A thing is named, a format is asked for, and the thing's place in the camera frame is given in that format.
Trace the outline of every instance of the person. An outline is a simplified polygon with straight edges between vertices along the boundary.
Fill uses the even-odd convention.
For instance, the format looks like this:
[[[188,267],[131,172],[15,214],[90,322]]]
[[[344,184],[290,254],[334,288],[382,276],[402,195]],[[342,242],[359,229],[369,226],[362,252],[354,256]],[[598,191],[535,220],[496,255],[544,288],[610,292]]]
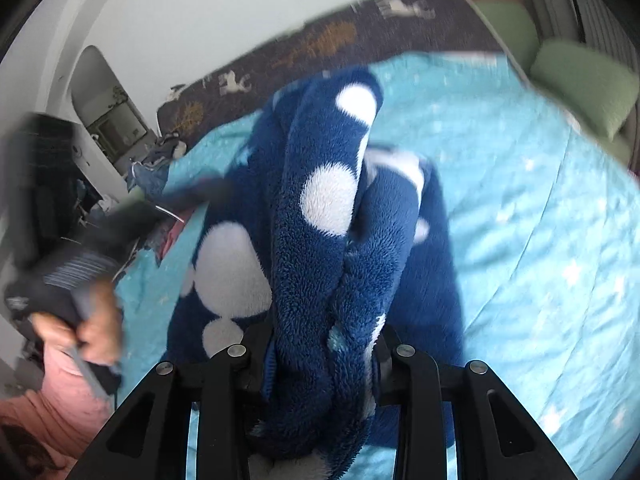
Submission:
[[[63,480],[113,413],[113,405],[96,399],[65,349],[82,343],[86,361],[113,365],[122,350],[122,316],[111,282],[92,286],[95,311],[76,332],[51,314],[31,316],[44,341],[45,374],[38,392],[0,401],[0,439],[11,460],[34,480]]]

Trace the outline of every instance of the bolt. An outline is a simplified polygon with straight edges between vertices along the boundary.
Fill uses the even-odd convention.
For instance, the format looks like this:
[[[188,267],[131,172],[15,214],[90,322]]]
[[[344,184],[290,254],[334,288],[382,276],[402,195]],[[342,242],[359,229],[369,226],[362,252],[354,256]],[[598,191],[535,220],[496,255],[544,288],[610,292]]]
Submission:
[[[173,371],[174,371],[174,365],[171,364],[169,361],[162,361],[161,363],[158,363],[158,365],[156,366],[156,373],[158,375],[169,375]]]
[[[400,357],[411,357],[415,354],[415,348],[411,345],[398,345],[396,347],[396,353]]]
[[[242,345],[231,345],[226,349],[229,357],[242,357],[246,353],[246,348]]]
[[[471,369],[471,371],[475,374],[478,375],[482,375],[485,374],[486,371],[489,369],[489,367],[486,365],[485,362],[483,361],[471,361],[469,363],[469,368]]]

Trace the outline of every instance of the green pillow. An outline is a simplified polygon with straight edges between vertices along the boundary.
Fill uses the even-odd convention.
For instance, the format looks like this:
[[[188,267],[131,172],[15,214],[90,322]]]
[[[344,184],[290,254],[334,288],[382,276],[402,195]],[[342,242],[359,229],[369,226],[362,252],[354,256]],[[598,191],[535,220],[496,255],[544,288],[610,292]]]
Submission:
[[[491,23],[524,72],[529,73],[540,48],[540,40],[536,25],[527,9],[515,2],[485,1],[476,2],[476,6]]]
[[[610,140],[638,100],[640,79],[613,58],[583,44],[546,40],[531,67],[531,79],[582,116]]]

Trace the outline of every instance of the dark gray upholstered headboard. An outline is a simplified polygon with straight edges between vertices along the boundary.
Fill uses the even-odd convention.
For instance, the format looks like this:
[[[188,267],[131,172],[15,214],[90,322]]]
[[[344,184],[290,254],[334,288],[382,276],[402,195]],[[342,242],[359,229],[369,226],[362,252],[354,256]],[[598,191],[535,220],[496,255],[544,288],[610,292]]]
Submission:
[[[580,41],[640,73],[640,55],[618,19],[602,0],[526,0],[542,40]],[[640,100],[620,134],[632,150],[629,169],[640,174]]]

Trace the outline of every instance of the bed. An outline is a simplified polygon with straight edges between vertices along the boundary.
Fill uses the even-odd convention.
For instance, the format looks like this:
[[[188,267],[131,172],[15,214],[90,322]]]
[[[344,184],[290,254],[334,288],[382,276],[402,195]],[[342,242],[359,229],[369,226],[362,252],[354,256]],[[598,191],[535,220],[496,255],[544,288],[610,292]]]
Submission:
[[[167,189],[225,171],[278,88],[352,64],[368,64],[385,93],[370,142],[437,164],[466,356],[492,366],[579,478],[611,478],[640,434],[638,183],[521,79],[468,1],[355,2],[175,89],[159,123],[190,151]],[[159,266],[141,251],[118,284],[120,399],[164,352],[203,219],[201,208]],[[346,478],[391,478],[393,460],[367,446]]]

